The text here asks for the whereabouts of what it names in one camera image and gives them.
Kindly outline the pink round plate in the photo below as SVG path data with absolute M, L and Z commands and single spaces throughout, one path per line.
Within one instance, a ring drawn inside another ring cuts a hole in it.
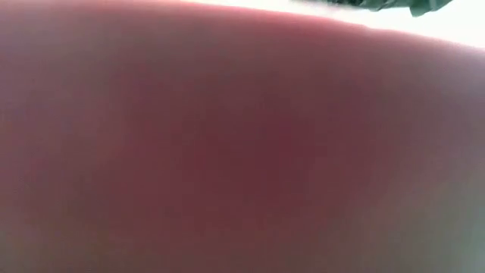
M 485 273 L 485 51 L 0 0 L 0 273 Z

